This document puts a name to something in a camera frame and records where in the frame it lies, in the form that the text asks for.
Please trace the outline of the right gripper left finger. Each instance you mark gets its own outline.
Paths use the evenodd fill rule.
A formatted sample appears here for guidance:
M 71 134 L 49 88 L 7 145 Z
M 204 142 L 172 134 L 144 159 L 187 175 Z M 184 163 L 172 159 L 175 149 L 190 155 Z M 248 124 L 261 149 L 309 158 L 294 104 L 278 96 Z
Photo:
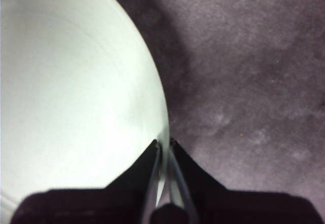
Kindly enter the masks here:
M 11 223 L 138 223 L 161 146 L 154 140 L 104 188 L 52 189 L 26 197 Z

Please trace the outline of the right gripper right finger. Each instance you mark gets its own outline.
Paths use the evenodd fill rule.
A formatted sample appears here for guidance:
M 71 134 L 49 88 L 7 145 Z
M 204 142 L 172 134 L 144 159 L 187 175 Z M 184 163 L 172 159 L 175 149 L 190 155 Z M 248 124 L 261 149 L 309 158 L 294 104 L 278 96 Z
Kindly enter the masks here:
M 231 190 L 170 140 L 199 223 L 323 223 L 312 203 L 287 193 Z

